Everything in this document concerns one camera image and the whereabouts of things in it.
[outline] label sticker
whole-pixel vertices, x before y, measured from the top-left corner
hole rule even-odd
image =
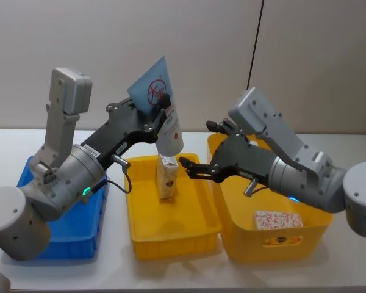
[[[100,153],[95,150],[94,148],[90,147],[89,145],[83,145],[83,148],[85,148],[87,151],[89,151],[92,156],[96,159],[98,156],[100,156]]]
[[[124,142],[118,149],[117,149],[117,154],[118,155],[120,155],[121,154],[121,152],[125,149],[125,148],[127,148],[127,142]]]
[[[161,97],[163,97],[166,88],[167,85],[165,84],[165,81],[161,79],[161,77],[160,79],[156,79],[151,82],[148,87],[148,102],[150,105],[157,105]]]

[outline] white squeeze tube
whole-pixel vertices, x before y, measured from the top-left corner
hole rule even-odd
[[[156,142],[158,152],[165,157],[179,154],[183,149],[182,131],[179,125],[178,113],[174,103],[170,77],[167,72],[165,57],[161,57],[128,89],[138,110],[150,114],[152,108],[164,93],[169,94],[171,106],[165,111],[167,120],[164,122],[159,139]]]

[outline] white wall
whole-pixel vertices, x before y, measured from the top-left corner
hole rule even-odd
[[[265,0],[250,86],[299,132],[366,133],[366,0]]]
[[[94,82],[78,128],[166,54],[183,130],[246,89],[261,0],[0,0],[0,128],[44,128],[54,67]],[[366,0],[265,0],[250,86],[299,132],[366,132]]]
[[[261,0],[0,0],[0,128],[44,128],[51,70],[93,79],[78,128],[162,54],[183,130],[220,120],[246,89]]]

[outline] cable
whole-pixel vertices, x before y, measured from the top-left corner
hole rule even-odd
[[[126,179],[127,179],[127,183],[129,184],[129,190],[125,190],[123,189],[123,187],[121,187],[118,183],[112,181],[112,180],[108,180],[108,179],[104,179],[102,181],[100,181],[99,183],[97,183],[97,185],[95,185],[94,187],[91,188],[91,191],[93,194],[97,193],[97,191],[102,188],[103,186],[105,186],[107,183],[111,183],[115,186],[117,186],[117,188],[119,188],[122,192],[129,194],[132,191],[132,181],[130,180],[129,175],[125,172],[124,173]]]
[[[129,184],[129,190],[124,190],[121,186],[119,186],[116,182],[111,181],[111,180],[106,180],[106,183],[111,183],[115,186],[117,186],[117,188],[119,188],[120,190],[122,190],[124,193],[129,194],[132,191],[132,181],[130,180],[130,177],[127,173],[124,173],[126,179],[127,179],[127,183]]]
[[[266,189],[266,188],[268,188],[268,187],[267,187],[267,186],[263,186],[263,187],[261,187],[261,188],[258,188],[258,189],[256,189],[256,190],[254,190],[254,191],[252,192],[252,194],[255,194],[256,192],[261,191],[261,190]]]
[[[254,59],[255,59],[257,39],[259,37],[260,22],[262,21],[263,7],[264,7],[264,0],[262,0],[262,7],[260,8],[259,21],[257,22],[257,30],[256,30],[255,43],[254,43],[254,51],[252,52],[251,67],[249,68],[248,83],[247,83],[247,86],[246,86],[247,90],[249,90],[249,83],[251,82],[251,75],[252,75],[252,69],[253,69]]]

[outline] small box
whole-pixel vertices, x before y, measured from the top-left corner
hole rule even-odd
[[[157,190],[159,199],[170,198],[176,189],[176,178],[178,177],[178,162],[175,157],[165,157],[159,154],[157,164]]]
[[[255,211],[254,223],[258,230],[297,228],[303,226],[301,216],[292,212]]]

